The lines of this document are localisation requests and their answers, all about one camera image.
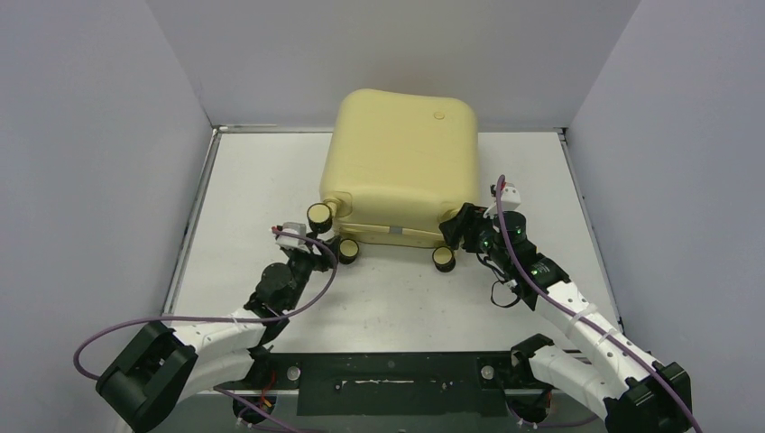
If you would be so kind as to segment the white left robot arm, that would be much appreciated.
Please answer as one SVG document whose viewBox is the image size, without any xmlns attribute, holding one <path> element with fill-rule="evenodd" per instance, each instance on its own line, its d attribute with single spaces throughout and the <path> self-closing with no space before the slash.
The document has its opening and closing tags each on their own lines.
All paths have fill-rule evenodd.
<svg viewBox="0 0 765 433">
<path fill-rule="evenodd" d="M 221 318 L 176 316 L 145 324 L 96 381 L 97 394 L 134 432 L 150 432 L 176 405 L 227 382 L 263 385 L 270 364 L 256 352 L 273 341 L 299 312 L 313 272 L 335 273 L 336 253 L 292 250 L 272 263 L 243 307 Z"/>
</svg>

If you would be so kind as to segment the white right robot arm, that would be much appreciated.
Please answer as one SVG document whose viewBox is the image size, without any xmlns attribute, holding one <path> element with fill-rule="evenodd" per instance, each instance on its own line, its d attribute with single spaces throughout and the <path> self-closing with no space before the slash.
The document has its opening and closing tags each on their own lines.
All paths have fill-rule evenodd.
<svg viewBox="0 0 765 433">
<path fill-rule="evenodd" d="M 689 374 L 663 364 L 611 324 L 571 277 L 539 252 L 526 218 L 466 203 L 440 223 L 446 245 L 483 256 L 531 311 L 561 331 L 585 357 L 575 359 L 541 334 L 511 350 L 511 374 L 563 391 L 604 422 L 609 432 L 688 432 L 695 428 Z"/>
</svg>

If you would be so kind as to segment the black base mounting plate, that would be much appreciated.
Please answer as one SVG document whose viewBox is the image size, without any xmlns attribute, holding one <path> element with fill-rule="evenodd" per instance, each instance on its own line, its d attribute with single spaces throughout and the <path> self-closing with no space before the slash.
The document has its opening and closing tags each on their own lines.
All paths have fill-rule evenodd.
<svg viewBox="0 0 765 433">
<path fill-rule="evenodd" d="M 231 387 L 296 392 L 300 416 L 503 417 L 513 410 L 541 421 L 552 406 L 551 386 L 514 370 L 508 352 L 259 355 Z"/>
</svg>

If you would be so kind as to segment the yellow suitcase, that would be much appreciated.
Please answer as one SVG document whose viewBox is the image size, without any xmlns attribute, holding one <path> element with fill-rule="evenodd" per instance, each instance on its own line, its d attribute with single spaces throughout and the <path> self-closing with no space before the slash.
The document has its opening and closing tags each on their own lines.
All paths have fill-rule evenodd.
<svg viewBox="0 0 765 433">
<path fill-rule="evenodd" d="M 456 246 L 440 225 L 480 198 L 477 117 L 465 102 L 371 88 L 341 102 L 311 229 L 341 238 L 344 263 L 354 243 L 428 248 L 440 272 Z"/>
</svg>

